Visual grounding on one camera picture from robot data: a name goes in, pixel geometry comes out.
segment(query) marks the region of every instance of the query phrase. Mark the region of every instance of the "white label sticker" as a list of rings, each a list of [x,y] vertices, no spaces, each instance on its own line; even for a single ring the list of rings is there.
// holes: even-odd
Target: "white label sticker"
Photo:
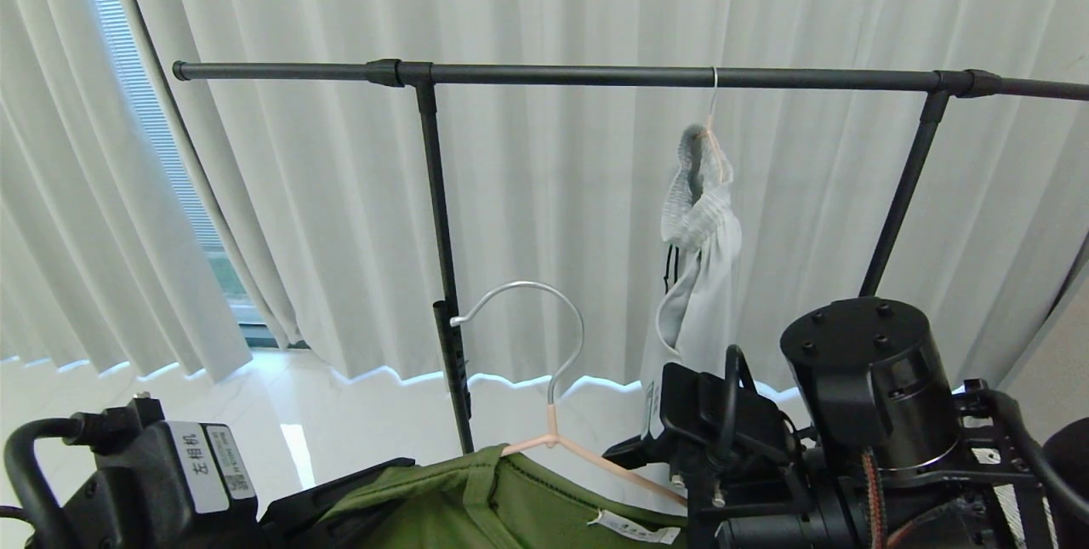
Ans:
[[[238,453],[238,446],[234,442],[231,428],[205,426],[205,429],[208,432],[208,440],[211,441],[211,450],[216,452],[219,469],[223,472],[223,483],[227,485],[227,491],[231,492],[231,498],[241,500],[256,497],[257,492],[246,473],[246,465],[242,463],[242,455]]]
[[[681,534],[681,528],[678,527],[663,527],[656,532],[650,532],[632,520],[622,517],[616,513],[610,513],[610,511],[598,511],[597,518],[587,525],[605,526],[616,534],[633,540],[641,540],[643,542],[660,542],[662,545],[673,545],[677,535]]]
[[[230,501],[223,491],[223,481],[212,460],[211,448],[204,436],[200,424],[195,422],[167,422],[174,437],[174,449],[185,473],[185,483],[193,497],[193,510],[197,513],[227,511]]]
[[[643,425],[643,436],[658,438],[665,431],[662,424],[662,380],[651,381],[650,386],[644,390],[647,403],[647,419]]]

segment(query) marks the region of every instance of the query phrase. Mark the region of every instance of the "clothes rack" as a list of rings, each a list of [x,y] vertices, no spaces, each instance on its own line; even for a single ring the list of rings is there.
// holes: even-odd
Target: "clothes rack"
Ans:
[[[460,328],[454,257],[450,243],[445,183],[439,146],[437,84],[534,84],[534,86],[610,87],[750,87],[837,88],[837,90],[922,91],[927,98],[911,142],[900,183],[878,236],[862,280],[859,296],[872,296],[881,281],[922,173],[930,145],[950,98],[983,96],[1035,96],[1089,102],[1089,84],[1056,81],[1011,80],[977,71],[837,71],[837,69],[669,69],[641,65],[510,65],[436,64],[431,61],[375,60],[366,64],[198,64],[175,61],[174,76],[187,80],[334,80],[368,81],[387,87],[413,87],[419,108],[427,161],[431,212],[439,251],[443,300],[433,304],[446,385],[462,451],[470,453],[472,406],[465,354]]]

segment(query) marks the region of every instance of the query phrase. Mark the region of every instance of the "white floor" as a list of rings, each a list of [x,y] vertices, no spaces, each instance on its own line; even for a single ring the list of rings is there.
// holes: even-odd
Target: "white floor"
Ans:
[[[32,419],[122,405],[142,391],[160,399],[168,419],[229,425],[261,511],[277,498],[392,457],[430,464],[461,454],[440,376],[402,383],[393,371],[378,370],[347,382],[311,352],[256,352],[252,364],[219,385],[203,375],[185,377],[176,368],[142,379],[129,367],[98,376],[86,364],[58,371],[50,363],[7,361],[0,364],[0,436],[7,440]],[[543,434],[543,380],[511,386],[480,376],[472,380],[472,394],[478,448]],[[806,422],[797,399],[780,406],[797,423]],[[600,453],[641,429],[641,390],[583,379],[559,399],[558,413],[563,434]],[[62,503],[94,471],[85,448],[41,441],[37,454]],[[608,498],[669,510],[646,490],[561,449],[538,448],[528,455]],[[4,477],[0,503],[15,502]],[[20,522],[3,521],[0,547],[22,547],[27,530]]]

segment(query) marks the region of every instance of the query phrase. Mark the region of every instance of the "curtain fold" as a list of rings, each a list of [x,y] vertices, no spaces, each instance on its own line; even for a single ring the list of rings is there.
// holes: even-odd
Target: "curtain fold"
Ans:
[[[1080,0],[130,0],[149,64],[174,60],[990,69],[1089,81]],[[441,367],[440,296],[411,90],[160,76],[175,134],[281,342],[348,377]],[[573,376],[637,377],[661,296],[673,146],[708,90],[438,88],[461,304],[552,282],[587,316]],[[754,374],[791,385],[779,334],[857,293],[922,96],[722,90],[715,133],[744,232],[737,329]],[[954,379],[1001,378],[1089,231],[1080,103],[957,99],[880,294],[918,305]],[[554,370],[567,317],[533,293],[467,325],[470,371]]]
[[[213,379],[249,358],[91,0],[0,0],[0,352]]]

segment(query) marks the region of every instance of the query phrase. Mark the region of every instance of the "cylindrical motor housing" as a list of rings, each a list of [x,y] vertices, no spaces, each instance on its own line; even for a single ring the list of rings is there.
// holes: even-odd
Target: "cylindrical motor housing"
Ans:
[[[781,344],[833,468],[853,467],[867,447],[880,467],[903,472],[954,451],[959,417],[920,309],[832,302],[790,325]]]

